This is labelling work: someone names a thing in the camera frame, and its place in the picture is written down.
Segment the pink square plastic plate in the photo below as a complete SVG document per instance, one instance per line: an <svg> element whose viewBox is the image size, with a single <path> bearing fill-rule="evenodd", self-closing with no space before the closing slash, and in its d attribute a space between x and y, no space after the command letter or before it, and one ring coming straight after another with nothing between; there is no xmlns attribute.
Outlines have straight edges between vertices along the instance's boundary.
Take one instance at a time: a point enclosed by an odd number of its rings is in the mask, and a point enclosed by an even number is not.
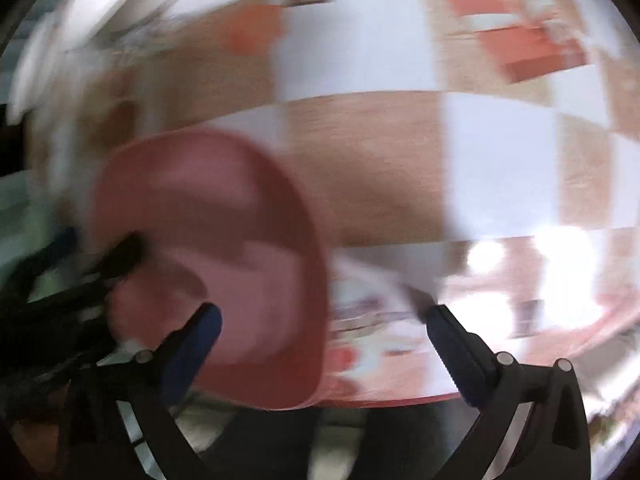
<svg viewBox="0 0 640 480"><path fill-rule="evenodd" d="M201 391L264 410L318 401L331 245L277 159L210 127L122 146L96 179L90 238L102 249L130 233L145 254L110 299L120 339L153 348L210 302L222 327L195 381Z"/></svg>

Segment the patterned checkered tablecloth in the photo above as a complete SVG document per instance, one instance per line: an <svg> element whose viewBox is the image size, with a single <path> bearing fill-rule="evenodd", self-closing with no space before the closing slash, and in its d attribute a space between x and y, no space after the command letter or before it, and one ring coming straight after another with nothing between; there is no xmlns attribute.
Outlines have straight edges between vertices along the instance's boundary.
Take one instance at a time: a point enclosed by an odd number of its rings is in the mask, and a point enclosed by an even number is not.
<svg viewBox="0 0 640 480"><path fill-rule="evenodd" d="M537 365L639 318L639 46L610 0L62 0L6 119L91 249L124 145L210 127L277 159L331 245L324 403L454 394L408 287Z"/></svg>

